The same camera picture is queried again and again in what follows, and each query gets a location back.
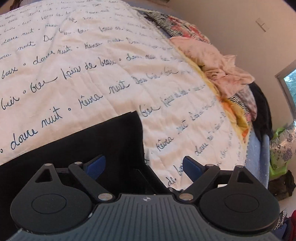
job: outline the ribbed surface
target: ribbed surface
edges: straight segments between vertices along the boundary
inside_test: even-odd
[[[12,241],[276,241],[271,234],[235,237],[209,226],[192,205],[180,204],[171,195],[122,195],[111,204],[100,204],[80,227],[63,234],[35,235],[18,232]]]

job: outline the floral patterned fabric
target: floral patterned fabric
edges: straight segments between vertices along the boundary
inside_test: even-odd
[[[278,138],[270,142],[270,158],[273,169],[284,167],[296,156],[296,120]]]
[[[153,11],[146,12],[145,14],[158,26],[163,28],[170,35],[170,37],[183,36],[196,38],[199,41],[210,44],[210,40],[205,35],[203,35],[194,24],[160,12]]]

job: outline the circular pad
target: circular pad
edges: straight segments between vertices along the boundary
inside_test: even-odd
[[[278,202],[271,193],[250,183],[210,190],[201,197],[199,207],[213,225],[239,234],[265,232],[279,216]]]
[[[53,214],[66,206],[67,200],[58,194],[41,195],[32,202],[32,208],[41,214]]]

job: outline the pile of clothes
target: pile of clothes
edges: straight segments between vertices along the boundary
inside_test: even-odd
[[[281,212],[276,228],[272,231],[275,236],[284,241],[296,241],[296,210],[286,218],[287,209]]]
[[[248,139],[251,127],[260,142],[265,134],[272,138],[268,102],[259,86],[254,83],[254,77],[235,66],[234,55],[222,55],[194,24],[160,12],[141,10],[139,12],[196,63],[215,85],[222,106],[225,109],[227,105],[232,110],[236,124],[241,127],[243,139]],[[240,116],[237,106],[243,110],[243,116]]]

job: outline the bed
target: bed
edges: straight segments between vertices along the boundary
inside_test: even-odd
[[[23,0],[0,15],[1,216],[44,162],[65,167],[106,154],[124,169],[141,159],[133,153],[139,145],[166,187],[192,183],[182,168],[187,155],[225,170],[245,165],[267,187],[269,137],[260,143],[249,120],[242,139],[213,84],[143,15],[173,12],[129,3],[133,8],[117,0]],[[135,111],[143,130],[124,118]],[[59,148],[66,153],[56,154]],[[125,177],[105,178],[111,185]]]

